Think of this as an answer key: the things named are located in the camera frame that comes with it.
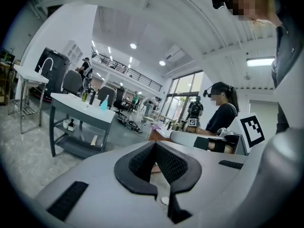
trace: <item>black backpack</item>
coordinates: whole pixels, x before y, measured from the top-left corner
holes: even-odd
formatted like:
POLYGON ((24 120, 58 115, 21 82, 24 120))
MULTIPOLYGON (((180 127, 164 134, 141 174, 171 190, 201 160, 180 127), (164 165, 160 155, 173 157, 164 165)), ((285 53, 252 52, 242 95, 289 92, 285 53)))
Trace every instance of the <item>black backpack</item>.
POLYGON ((200 111, 202 110, 201 106, 200 106, 200 103, 199 102, 195 102, 191 109, 190 109, 190 115, 199 115, 200 114, 200 111))

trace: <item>blue bottle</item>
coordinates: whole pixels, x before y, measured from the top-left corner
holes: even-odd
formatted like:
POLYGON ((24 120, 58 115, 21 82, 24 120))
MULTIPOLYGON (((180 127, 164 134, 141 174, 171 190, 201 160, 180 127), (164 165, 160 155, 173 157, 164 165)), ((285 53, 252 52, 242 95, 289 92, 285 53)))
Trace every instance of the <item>blue bottle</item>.
POLYGON ((109 98, 109 95, 106 96, 106 99, 100 105, 100 109, 103 111, 105 111, 108 106, 108 98, 109 98))

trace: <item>gray table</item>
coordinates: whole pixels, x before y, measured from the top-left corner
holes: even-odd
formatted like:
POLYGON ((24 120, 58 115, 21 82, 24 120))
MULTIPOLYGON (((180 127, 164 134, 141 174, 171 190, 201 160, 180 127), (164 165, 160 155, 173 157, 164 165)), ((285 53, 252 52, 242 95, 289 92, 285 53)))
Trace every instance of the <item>gray table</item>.
POLYGON ((98 107, 83 102, 81 98, 71 94, 52 93, 51 97, 52 106, 49 117, 49 138, 52 156, 54 157, 56 155, 55 144, 82 158, 88 158, 103 152, 115 112, 108 109, 102 111, 98 107), (54 122, 56 110, 66 113, 65 119, 69 117, 78 119, 80 121, 79 132, 71 132, 65 129, 63 127, 63 121, 65 119, 54 122), (82 132, 82 123, 87 123, 93 127, 104 130, 101 145, 91 145, 92 139, 87 139, 88 142, 85 140, 82 132), (64 132, 56 140, 54 140, 55 127, 64 132))

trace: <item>ceiling light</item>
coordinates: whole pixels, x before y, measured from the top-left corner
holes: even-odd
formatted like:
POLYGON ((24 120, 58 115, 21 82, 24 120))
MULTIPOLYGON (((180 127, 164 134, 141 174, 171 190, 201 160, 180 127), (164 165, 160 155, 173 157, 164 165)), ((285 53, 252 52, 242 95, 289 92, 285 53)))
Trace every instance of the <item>ceiling light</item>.
POLYGON ((260 57, 260 58, 251 58, 247 59, 248 67, 256 67, 256 66, 271 66, 275 57, 260 57))
POLYGON ((132 49, 136 49, 136 48, 137 48, 137 46, 136 46, 134 43, 131 43, 131 44, 130 44, 130 47, 131 47, 132 49))

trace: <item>black rubber pad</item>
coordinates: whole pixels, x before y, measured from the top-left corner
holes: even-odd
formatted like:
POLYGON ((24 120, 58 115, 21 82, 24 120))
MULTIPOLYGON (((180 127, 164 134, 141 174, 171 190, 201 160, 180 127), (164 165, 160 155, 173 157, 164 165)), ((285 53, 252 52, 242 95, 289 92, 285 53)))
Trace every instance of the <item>black rubber pad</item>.
POLYGON ((220 161, 220 165, 228 166, 234 169, 241 169, 243 167, 243 164, 241 163, 236 163, 236 162, 231 162, 231 161, 220 161))
POLYGON ((57 219, 64 221, 88 185, 82 181, 75 181, 47 211, 57 219))

